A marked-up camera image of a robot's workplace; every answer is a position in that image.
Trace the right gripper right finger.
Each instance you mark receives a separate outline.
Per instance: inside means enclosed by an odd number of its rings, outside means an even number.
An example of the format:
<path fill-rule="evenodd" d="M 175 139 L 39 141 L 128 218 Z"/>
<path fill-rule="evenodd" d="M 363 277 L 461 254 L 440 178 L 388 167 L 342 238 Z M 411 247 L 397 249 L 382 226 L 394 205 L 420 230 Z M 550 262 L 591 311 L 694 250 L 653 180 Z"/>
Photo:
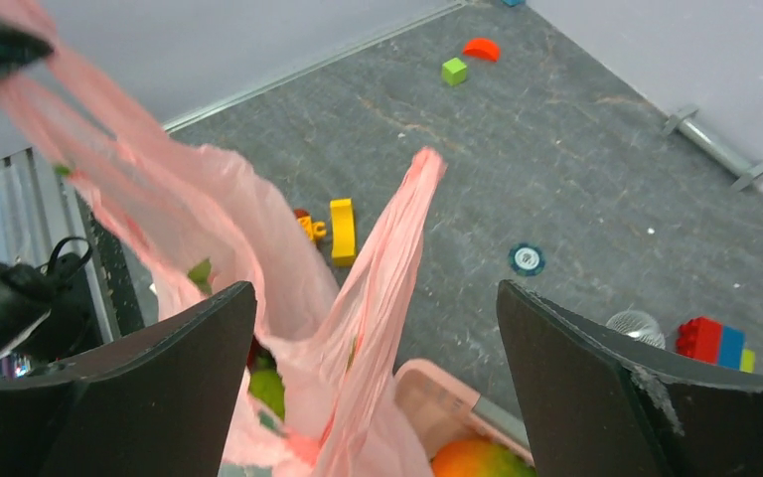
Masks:
<path fill-rule="evenodd" d="M 763 476 L 763 375 L 655 348 L 516 282 L 496 312 L 541 476 Z"/>

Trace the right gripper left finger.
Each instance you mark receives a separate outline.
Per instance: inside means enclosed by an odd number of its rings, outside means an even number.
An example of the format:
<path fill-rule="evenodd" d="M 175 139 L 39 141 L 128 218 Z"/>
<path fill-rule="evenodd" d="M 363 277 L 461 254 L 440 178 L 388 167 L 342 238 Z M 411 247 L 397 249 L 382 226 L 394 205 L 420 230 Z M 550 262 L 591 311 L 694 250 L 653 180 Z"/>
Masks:
<path fill-rule="evenodd" d="M 255 321 L 247 282 L 0 379 L 0 476 L 214 476 Z"/>

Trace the pink plastic bag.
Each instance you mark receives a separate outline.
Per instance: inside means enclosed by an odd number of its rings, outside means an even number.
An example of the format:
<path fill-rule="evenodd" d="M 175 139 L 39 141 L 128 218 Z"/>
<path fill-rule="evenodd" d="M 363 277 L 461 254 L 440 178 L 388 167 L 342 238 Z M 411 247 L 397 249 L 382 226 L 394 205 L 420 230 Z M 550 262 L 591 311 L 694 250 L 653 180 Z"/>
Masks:
<path fill-rule="evenodd" d="M 394 400 L 392 365 L 432 197 L 445 172 L 413 158 L 346 281 L 338 284 L 281 192 L 239 154 L 192 147 L 59 38 L 35 1 L 0 1 L 0 21 L 46 42 L 72 108 L 22 73 L 0 107 L 151 271 L 168 318 L 238 282 L 257 300 L 254 334 L 287 387 L 279 432 L 240 393 L 224 458 L 276 476 L 428 476 L 416 431 Z"/>

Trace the light green fake round fruit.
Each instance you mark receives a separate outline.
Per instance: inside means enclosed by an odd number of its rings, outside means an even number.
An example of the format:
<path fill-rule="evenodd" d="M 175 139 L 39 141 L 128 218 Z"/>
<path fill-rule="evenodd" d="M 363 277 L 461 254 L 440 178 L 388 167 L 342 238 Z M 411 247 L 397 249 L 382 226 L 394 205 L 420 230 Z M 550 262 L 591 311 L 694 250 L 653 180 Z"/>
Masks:
<path fill-rule="evenodd" d="M 250 375 L 248 392 L 281 420 L 285 418 L 285 386 L 275 369 L 259 369 Z"/>

